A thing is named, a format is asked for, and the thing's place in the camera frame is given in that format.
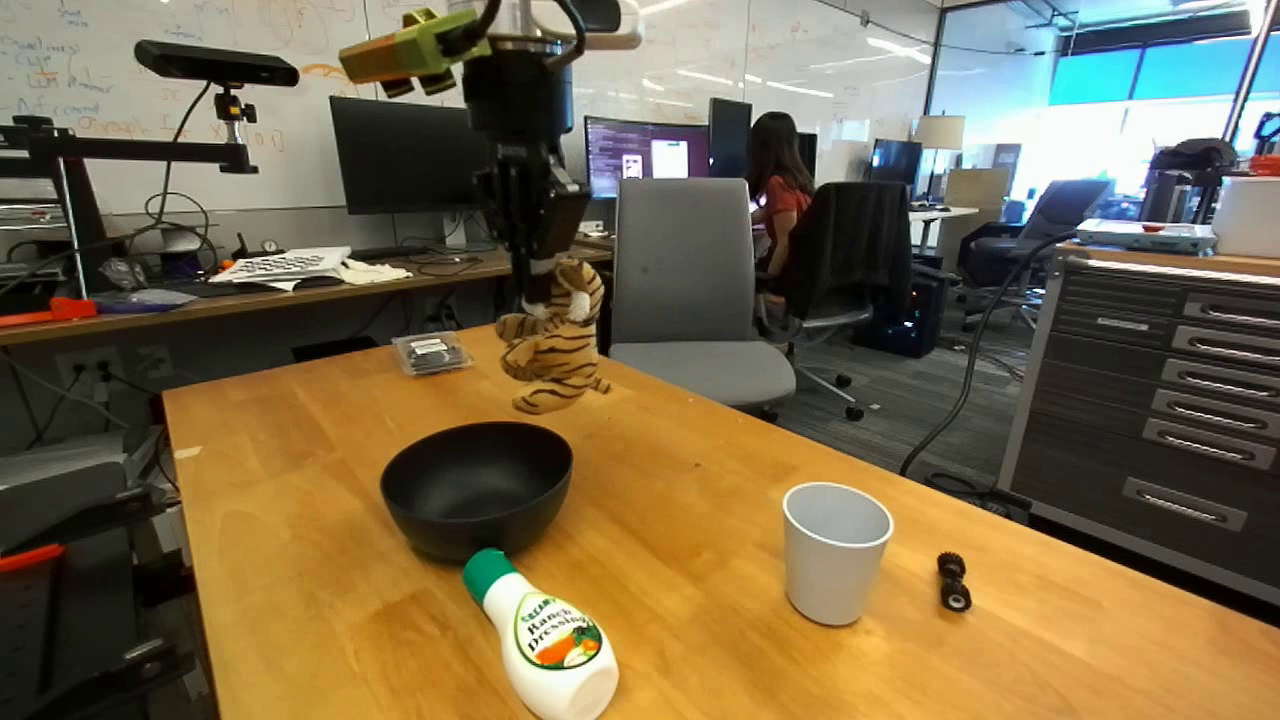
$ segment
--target paper cup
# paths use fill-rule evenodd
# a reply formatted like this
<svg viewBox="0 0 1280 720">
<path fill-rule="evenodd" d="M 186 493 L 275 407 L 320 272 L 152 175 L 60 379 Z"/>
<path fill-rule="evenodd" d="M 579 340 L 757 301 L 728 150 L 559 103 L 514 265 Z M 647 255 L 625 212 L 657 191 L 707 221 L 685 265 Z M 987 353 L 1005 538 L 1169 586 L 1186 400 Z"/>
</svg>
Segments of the paper cup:
<svg viewBox="0 0 1280 720">
<path fill-rule="evenodd" d="M 786 532 L 797 612 L 817 626 L 856 626 L 891 540 L 891 514 L 861 489 L 809 481 L 786 497 Z"/>
</svg>

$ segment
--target office chair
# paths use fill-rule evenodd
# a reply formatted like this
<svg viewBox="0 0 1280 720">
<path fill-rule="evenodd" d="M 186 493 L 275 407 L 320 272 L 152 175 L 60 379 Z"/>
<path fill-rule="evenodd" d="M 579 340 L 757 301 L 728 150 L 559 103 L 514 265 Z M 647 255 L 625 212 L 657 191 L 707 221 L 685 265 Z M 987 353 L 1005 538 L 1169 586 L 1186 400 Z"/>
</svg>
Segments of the office chair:
<svg viewBox="0 0 1280 720">
<path fill-rule="evenodd" d="M 1229 140 L 1182 140 L 1149 163 L 1140 221 L 1207 226 L 1223 175 L 1236 167 Z"/>
<path fill-rule="evenodd" d="M 1071 240 L 1090 212 L 1113 191 L 1113 180 L 1052 180 L 1029 226 L 986 226 L 961 240 L 961 310 L 980 311 L 1013 304 L 1031 328 L 1044 296 L 1050 248 Z"/>
<path fill-rule="evenodd" d="M 847 375 L 804 369 L 801 349 L 840 328 L 881 325 L 905 311 L 912 276 L 912 221 L 908 187 L 898 180 L 823 185 L 794 231 L 794 255 L 775 291 L 760 296 L 772 328 L 790 332 L 790 362 L 797 375 L 845 403 L 847 420 L 863 403 L 847 391 Z"/>
<path fill-rule="evenodd" d="M 625 180 L 610 357 L 735 407 L 797 391 L 757 325 L 748 185 Z"/>
<path fill-rule="evenodd" d="M 140 631 L 132 532 L 170 502 L 110 436 L 0 456 L 0 718 L 144 718 L 192 659 Z"/>
</svg>

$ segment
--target white wall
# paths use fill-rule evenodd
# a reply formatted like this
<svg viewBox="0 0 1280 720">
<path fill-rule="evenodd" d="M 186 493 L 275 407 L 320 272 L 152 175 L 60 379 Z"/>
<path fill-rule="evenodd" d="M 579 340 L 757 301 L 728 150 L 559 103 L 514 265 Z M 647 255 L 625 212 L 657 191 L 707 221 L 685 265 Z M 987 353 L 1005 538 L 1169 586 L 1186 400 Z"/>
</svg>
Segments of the white wall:
<svg viewBox="0 0 1280 720">
<path fill-rule="evenodd" d="M 243 130 L 257 175 L 219 175 L 215 167 L 182 163 L 175 191 L 208 207 L 308 207 L 339 203 L 330 100 L 381 97 L 356 90 L 338 67 L 338 54 L 354 40 L 401 29 L 401 14 L 417 5 L 391 0 L 144 0 L 144 5 L 26 5 L 0 23 L 0 121 L 41 111 L 81 138 L 170 140 L 197 82 L 157 82 L 132 61 L 144 35 L 273 54 L 291 61 L 302 90 L 250 83 L 239 97 L 257 103 L 261 123 Z M 930 0 L 863 0 L 873 14 L 916 40 L 934 35 L 936 7 Z M 579 117 L 636 121 L 707 121 L 707 97 L 751 100 L 757 111 L 786 108 L 801 130 L 821 134 L 821 175 L 861 167 L 873 138 L 908 138 L 930 63 L 873 47 L 853 14 L 821 0 L 685 0 L 666 14 L 628 15 L 646 29 L 640 54 L 594 54 L 577 63 Z M 214 108 L 197 108 L 190 140 L 226 140 Z M 161 187 L 161 163 L 94 163 L 104 212 L 136 212 Z"/>
</svg>

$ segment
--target metal filing cabinet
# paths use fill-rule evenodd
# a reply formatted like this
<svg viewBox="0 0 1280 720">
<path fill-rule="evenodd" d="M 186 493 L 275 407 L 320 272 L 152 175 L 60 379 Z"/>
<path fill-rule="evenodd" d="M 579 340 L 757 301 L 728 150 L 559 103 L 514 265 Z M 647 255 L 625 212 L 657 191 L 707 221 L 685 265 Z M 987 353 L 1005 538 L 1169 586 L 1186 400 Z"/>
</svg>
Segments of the metal filing cabinet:
<svg viewBox="0 0 1280 720">
<path fill-rule="evenodd" d="M 1280 272 L 1056 260 L 1000 489 L 1280 599 L 1276 450 Z"/>
</svg>

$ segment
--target wooden table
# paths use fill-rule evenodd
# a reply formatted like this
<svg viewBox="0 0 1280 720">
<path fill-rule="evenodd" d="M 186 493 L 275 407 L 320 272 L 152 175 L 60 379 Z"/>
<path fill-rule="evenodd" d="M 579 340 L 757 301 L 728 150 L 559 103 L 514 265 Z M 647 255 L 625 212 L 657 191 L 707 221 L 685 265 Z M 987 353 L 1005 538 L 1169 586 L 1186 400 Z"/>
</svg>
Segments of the wooden table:
<svg viewBox="0 0 1280 720">
<path fill-rule="evenodd" d="M 410 552 L 381 469 L 413 442 L 514 420 L 493 328 L 468 372 L 390 349 L 166 391 L 226 720 L 521 718 L 456 570 Z M 521 570 L 611 631 L 610 718 L 1276 718 L 1280 631 L 743 411 L 610 365 L 611 396 L 541 417 L 577 450 Z M 845 481 L 898 514 L 853 628 L 780 589 L 780 497 Z M 977 609 L 936 603 L 966 552 Z"/>
</svg>

